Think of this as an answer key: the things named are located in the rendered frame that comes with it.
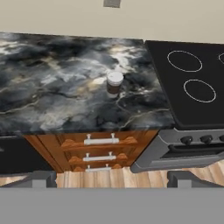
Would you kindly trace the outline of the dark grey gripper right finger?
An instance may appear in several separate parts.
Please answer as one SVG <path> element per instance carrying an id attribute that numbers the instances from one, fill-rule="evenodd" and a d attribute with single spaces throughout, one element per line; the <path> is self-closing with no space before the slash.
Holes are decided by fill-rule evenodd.
<path id="1" fill-rule="evenodd" d="M 221 185 L 198 178 L 190 171 L 168 171 L 168 188 L 211 188 Z"/>

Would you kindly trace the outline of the grey oven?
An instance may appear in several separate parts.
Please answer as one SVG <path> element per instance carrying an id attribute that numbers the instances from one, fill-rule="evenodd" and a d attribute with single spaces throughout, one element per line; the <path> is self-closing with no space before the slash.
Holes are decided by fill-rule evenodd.
<path id="1" fill-rule="evenodd" d="M 205 167 L 224 159 L 224 129 L 161 129 L 130 170 L 133 173 Z"/>

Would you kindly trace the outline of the grey wall socket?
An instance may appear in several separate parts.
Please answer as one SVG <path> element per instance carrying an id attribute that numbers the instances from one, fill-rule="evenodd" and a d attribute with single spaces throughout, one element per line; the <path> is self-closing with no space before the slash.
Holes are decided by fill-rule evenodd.
<path id="1" fill-rule="evenodd" d="M 121 5 L 121 0 L 103 0 L 104 7 L 119 8 Z"/>

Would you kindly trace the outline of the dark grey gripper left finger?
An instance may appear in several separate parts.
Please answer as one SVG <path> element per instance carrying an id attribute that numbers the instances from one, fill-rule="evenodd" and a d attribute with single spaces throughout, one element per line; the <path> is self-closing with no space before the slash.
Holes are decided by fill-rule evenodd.
<path id="1" fill-rule="evenodd" d="M 55 171 L 34 171 L 26 178 L 18 180 L 4 187 L 14 188 L 52 188 L 57 187 L 57 174 Z"/>

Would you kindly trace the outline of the black dishwasher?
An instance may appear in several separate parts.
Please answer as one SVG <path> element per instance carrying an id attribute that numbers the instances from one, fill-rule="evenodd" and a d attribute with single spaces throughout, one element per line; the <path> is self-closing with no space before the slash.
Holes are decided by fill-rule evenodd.
<path id="1" fill-rule="evenodd" d="M 0 136 L 0 175 L 52 170 L 25 138 Z"/>

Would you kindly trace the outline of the black oven knob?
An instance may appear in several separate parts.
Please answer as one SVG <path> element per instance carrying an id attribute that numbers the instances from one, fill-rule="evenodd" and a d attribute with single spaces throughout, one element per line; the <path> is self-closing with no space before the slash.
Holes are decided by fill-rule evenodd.
<path id="1" fill-rule="evenodd" d="M 190 145 L 191 142 L 193 141 L 193 137 L 192 136 L 183 136 L 180 138 L 180 141 L 182 144 Z"/>
<path id="2" fill-rule="evenodd" d="M 211 135 L 205 135 L 200 138 L 200 141 L 204 144 L 210 144 L 213 141 L 213 137 Z"/>

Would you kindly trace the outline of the black hob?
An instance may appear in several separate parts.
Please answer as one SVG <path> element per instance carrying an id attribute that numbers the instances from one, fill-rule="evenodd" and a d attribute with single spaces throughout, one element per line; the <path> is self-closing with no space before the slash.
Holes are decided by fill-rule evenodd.
<path id="1" fill-rule="evenodd" d="M 180 130 L 224 128 L 224 44 L 147 40 Z"/>

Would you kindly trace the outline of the white lidded brown coffee cup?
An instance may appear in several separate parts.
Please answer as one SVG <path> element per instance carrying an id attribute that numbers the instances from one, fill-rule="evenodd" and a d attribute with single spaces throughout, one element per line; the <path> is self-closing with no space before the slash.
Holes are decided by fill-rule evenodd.
<path id="1" fill-rule="evenodd" d="M 111 72 L 107 75 L 107 92 L 110 98 L 116 98 L 123 83 L 123 74 L 121 72 Z"/>

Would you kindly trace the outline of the brown wooden drawer front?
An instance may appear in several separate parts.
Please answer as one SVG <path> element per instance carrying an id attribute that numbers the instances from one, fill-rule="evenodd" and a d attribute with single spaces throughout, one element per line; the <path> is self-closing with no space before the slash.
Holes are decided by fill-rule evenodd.
<path id="1" fill-rule="evenodd" d="M 92 165 L 88 164 L 83 167 L 76 165 L 73 168 L 73 171 L 74 172 L 100 172 L 100 171 L 110 171 L 113 169 L 122 169 L 122 168 L 123 168 L 123 165 L 121 164 L 105 164 L 99 167 L 93 167 Z"/>
<path id="2" fill-rule="evenodd" d="M 80 150 L 102 145 L 137 145 L 148 143 L 158 132 L 156 130 L 132 130 L 117 132 L 73 133 L 61 136 L 63 151 Z"/>
<path id="3" fill-rule="evenodd" d="M 102 149 L 102 150 L 80 150 L 67 151 L 68 162 L 70 164 L 79 164 L 87 162 L 100 161 L 131 161 L 136 159 L 142 150 L 138 148 L 118 148 L 118 149 Z"/>

